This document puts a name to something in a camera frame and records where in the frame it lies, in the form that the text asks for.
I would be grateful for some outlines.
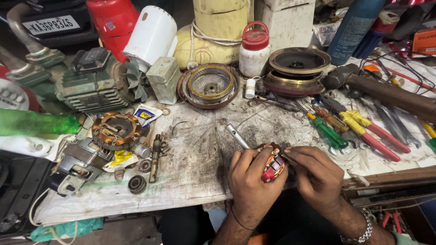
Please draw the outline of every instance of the green screwdriver handle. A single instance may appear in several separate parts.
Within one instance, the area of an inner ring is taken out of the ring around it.
[[[436,152],[436,138],[433,138],[429,141],[431,147],[433,147],[433,151]]]
[[[321,131],[324,136],[330,140],[331,147],[335,149],[344,149],[348,146],[348,141],[344,140],[332,128],[328,127],[320,118],[315,118],[312,123]]]

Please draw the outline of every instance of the red fire extinguisher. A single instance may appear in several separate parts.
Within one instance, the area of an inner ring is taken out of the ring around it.
[[[139,18],[139,12],[130,0],[87,0],[86,6],[92,16],[94,26],[107,50],[124,63],[128,59],[123,54]]]

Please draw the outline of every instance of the orange box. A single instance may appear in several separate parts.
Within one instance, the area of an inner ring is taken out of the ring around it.
[[[426,54],[436,55],[436,28],[432,27],[430,29],[420,30],[415,33],[415,38],[413,39],[414,52],[421,52]],[[422,54],[413,54],[412,57],[425,57]]]

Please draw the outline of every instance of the red plier handle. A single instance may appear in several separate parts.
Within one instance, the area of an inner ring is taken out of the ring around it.
[[[393,151],[391,151],[389,148],[384,146],[380,141],[376,140],[372,135],[370,135],[368,132],[365,132],[361,135],[361,138],[365,143],[367,143],[369,146],[373,147],[374,149],[381,152],[386,158],[394,161],[399,162],[401,161],[401,158],[395,154]]]
[[[383,228],[386,227],[386,225],[387,225],[387,223],[389,221],[389,218],[392,216],[392,219],[394,220],[394,224],[395,224],[395,228],[397,230],[397,233],[401,234],[402,231],[401,231],[400,221],[398,220],[398,217],[401,215],[401,213],[396,212],[396,213],[391,214],[391,213],[389,213],[386,210],[384,211],[384,213],[385,213],[385,218],[383,219],[383,223],[382,223]]]
[[[378,135],[380,138],[389,142],[389,144],[393,145],[398,151],[400,151],[402,153],[410,153],[411,152],[410,148],[408,148],[405,144],[401,143],[401,141],[396,139],[394,136],[392,136],[392,134],[386,132],[386,130],[382,129],[378,125],[371,123],[366,128],[371,130],[373,133]]]

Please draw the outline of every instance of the hammer head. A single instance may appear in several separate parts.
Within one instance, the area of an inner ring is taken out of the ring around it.
[[[338,89],[345,84],[345,81],[351,74],[357,75],[359,70],[359,66],[356,64],[340,66],[329,72],[324,80],[322,80],[322,84],[326,89]]]

